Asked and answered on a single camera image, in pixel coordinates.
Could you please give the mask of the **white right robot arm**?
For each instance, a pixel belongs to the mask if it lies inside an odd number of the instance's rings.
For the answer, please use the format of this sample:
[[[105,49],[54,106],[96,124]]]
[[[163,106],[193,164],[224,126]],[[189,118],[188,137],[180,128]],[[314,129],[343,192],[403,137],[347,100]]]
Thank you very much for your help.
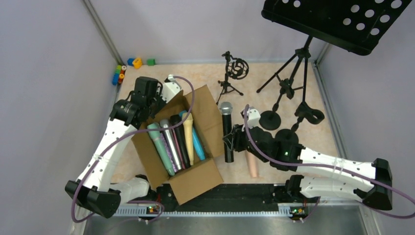
[[[260,127],[245,131],[235,125],[223,141],[232,151],[248,151],[281,171],[293,171],[285,191],[293,199],[338,197],[356,200],[382,211],[392,210],[392,173],[389,162],[356,162],[322,154],[299,144],[297,134],[282,129],[275,135]]]

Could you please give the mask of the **black round-base stand with holder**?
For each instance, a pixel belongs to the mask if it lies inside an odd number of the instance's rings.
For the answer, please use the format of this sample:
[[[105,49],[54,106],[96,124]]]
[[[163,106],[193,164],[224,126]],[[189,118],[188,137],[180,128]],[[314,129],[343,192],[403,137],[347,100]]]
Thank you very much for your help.
[[[295,111],[295,116],[297,117],[297,122],[290,129],[281,129],[275,134],[277,141],[299,143],[296,131],[304,120],[307,120],[313,125],[317,125],[325,119],[325,115],[321,110],[311,108],[305,101],[300,103]]]

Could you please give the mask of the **black round-base stand with clip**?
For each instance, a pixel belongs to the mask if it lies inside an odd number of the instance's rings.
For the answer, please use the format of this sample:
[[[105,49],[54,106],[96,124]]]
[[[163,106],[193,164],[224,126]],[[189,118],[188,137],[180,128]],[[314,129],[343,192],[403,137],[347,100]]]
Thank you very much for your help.
[[[279,85],[281,86],[279,91],[279,97],[276,103],[273,105],[272,110],[267,110],[261,113],[261,117],[259,119],[259,124],[262,128],[266,130],[276,130],[281,125],[281,118],[280,115],[277,113],[279,109],[279,104],[281,98],[286,95],[288,99],[292,99],[294,97],[295,91],[292,88],[292,82],[289,78],[281,80]]]

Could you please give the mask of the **black shock mount tripod stand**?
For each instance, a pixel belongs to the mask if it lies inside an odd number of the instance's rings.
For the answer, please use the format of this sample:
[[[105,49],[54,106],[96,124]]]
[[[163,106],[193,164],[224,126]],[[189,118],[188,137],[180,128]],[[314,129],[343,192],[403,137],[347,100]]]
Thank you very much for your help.
[[[217,81],[220,87],[222,88],[219,97],[216,101],[216,104],[219,103],[222,95],[229,94],[231,92],[237,92],[240,96],[243,96],[244,94],[239,91],[237,88],[235,88],[229,81],[229,79],[233,80],[242,80],[245,77],[247,77],[249,73],[249,65],[248,63],[241,59],[233,57],[230,53],[230,51],[226,51],[224,54],[221,55],[226,60],[225,65],[225,74],[224,74],[224,80],[223,81]]]

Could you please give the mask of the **beige pink microphone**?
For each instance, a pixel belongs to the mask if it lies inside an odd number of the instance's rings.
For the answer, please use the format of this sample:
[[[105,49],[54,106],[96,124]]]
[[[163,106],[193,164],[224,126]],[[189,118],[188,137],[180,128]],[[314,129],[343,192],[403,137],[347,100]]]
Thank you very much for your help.
[[[249,174],[252,178],[258,178],[259,177],[259,170],[256,162],[256,157],[254,154],[246,151],[245,157],[247,161],[247,166],[249,170]]]

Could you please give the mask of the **black microphone silver grille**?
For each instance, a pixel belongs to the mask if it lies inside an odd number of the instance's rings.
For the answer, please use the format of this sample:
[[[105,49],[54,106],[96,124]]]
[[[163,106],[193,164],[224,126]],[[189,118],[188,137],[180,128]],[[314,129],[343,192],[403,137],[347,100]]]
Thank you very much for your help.
[[[231,113],[232,113],[232,104],[230,102],[222,102],[219,106],[219,110],[222,115],[222,123],[223,123],[223,136],[230,134],[232,131],[232,120],[231,120]],[[226,148],[224,144],[224,157],[226,163],[233,163],[233,152]]]

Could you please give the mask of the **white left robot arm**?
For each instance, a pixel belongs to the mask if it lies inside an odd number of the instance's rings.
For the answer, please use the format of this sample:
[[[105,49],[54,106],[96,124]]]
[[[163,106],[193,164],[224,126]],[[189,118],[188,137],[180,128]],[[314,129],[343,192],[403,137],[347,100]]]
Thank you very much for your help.
[[[162,96],[164,91],[162,82],[141,76],[136,79],[127,98],[113,105],[106,130],[92,159],[78,178],[68,181],[65,186],[65,192],[72,198],[72,206],[110,218],[120,205],[147,196],[150,184],[143,177],[115,184],[111,179],[134,132],[166,105]]]

